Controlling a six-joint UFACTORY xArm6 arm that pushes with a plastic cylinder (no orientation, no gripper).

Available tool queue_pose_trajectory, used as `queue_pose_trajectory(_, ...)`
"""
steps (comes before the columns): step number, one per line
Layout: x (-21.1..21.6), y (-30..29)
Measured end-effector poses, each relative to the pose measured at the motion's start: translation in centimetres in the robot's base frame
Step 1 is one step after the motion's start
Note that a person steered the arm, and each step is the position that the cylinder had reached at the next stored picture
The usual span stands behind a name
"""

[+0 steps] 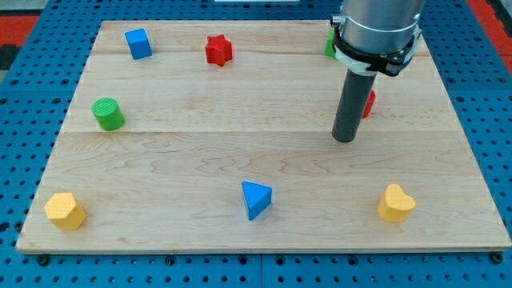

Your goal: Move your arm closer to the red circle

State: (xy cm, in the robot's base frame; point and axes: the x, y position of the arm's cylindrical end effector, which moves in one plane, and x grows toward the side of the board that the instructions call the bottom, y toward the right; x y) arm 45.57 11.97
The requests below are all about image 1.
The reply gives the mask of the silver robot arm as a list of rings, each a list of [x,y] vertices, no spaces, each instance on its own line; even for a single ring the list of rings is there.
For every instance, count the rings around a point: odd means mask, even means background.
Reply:
[[[412,39],[425,0],[345,0],[340,39],[368,54],[394,53]]]

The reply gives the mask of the green block behind arm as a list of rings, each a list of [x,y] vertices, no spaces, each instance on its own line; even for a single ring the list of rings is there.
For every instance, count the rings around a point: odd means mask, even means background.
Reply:
[[[335,36],[335,28],[331,28],[329,35],[326,38],[326,44],[324,49],[324,55],[327,57],[335,58],[335,48],[333,45]]]

